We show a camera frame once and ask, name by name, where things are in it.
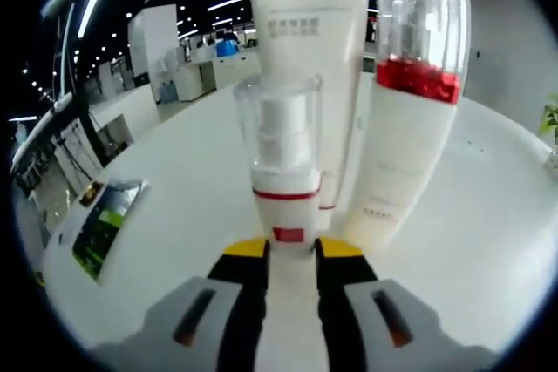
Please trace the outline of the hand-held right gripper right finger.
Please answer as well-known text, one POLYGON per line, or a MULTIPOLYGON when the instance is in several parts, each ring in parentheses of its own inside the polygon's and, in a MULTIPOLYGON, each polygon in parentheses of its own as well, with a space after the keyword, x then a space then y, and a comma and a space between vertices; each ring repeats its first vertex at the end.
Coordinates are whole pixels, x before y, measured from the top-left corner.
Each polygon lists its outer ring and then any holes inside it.
POLYGON ((363 252, 316 240, 317 312, 332 371, 468 371, 465 347, 393 280, 380 280, 363 252))

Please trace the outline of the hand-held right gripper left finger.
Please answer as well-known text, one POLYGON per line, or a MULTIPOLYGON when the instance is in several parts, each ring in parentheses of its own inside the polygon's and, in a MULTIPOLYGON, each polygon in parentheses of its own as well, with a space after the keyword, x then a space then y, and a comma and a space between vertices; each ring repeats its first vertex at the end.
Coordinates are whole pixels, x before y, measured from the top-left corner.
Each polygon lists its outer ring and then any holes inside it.
POLYGON ((238 241, 208 275, 153 304, 138 332, 98 345, 93 357, 103 371, 252 371, 268 283, 268 241, 238 241))

